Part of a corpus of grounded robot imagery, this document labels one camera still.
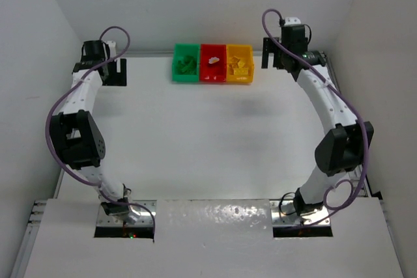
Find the yellow lego bricks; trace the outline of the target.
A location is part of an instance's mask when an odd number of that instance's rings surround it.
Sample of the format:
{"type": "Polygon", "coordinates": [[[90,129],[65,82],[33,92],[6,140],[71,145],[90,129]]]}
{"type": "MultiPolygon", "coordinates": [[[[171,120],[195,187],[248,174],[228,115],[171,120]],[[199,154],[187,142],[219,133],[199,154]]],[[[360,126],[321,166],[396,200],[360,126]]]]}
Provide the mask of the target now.
{"type": "Polygon", "coordinates": [[[249,66],[244,59],[238,57],[229,58],[229,73],[233,76],[248,76],[249,75],[249,66]]]}

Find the green lego brick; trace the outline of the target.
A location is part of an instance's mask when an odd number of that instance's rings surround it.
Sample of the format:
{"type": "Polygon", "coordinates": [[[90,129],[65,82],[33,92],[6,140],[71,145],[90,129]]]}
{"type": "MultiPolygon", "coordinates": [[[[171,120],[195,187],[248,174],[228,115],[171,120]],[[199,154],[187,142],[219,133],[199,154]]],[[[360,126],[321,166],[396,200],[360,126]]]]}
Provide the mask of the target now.
{"type": "Polygon", "coordinates": [[[196,75],[197,60],[191,55],[185,55],[175,64],[175,70],[179,75],[196,75]]]}

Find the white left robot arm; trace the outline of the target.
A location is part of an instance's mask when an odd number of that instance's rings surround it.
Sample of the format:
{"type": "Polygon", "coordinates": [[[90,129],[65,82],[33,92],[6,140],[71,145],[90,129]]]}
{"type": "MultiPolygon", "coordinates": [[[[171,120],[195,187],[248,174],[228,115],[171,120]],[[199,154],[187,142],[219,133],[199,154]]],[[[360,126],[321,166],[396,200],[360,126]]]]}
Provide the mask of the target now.
{"type": "Polygon", "coordinates": [[[122,217],[128,207],[128,188],[104,174],[101,162],[106,144],[93,118],[100,87],[127,85],[126,59],[116,58],[113,41],[90,40],[81,47],[81,59],[72,71],[72,92],[48,126],[50,145],[59,161],[97,191],[107,215],[122,217]]]}

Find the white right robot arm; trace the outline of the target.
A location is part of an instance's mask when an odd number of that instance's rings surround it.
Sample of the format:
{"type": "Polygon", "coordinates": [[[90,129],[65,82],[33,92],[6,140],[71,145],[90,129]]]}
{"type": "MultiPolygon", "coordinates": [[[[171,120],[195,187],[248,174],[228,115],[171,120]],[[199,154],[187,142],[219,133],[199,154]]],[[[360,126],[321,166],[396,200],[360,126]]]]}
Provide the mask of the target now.
{"type": "Polygon", "coordinates": [[[308,49],[309,27],[294,19],[280,20],[280,38],[268,35],[263,40],[262,67],[274,55],[274,67],[286,70],[306,93],[321,121],[324,137],[315,148],[315,167],[307,181],[295,191],[293,207],[297,215],[326,207],[338,211],[356,197],[351,186],[347,200],[330,206],[330,191],[349,182],[345,176],[357,167],[367,169],[373,125],[359,116],[357,110],[340,94],[330,78],[326,57],[308,49]]]}

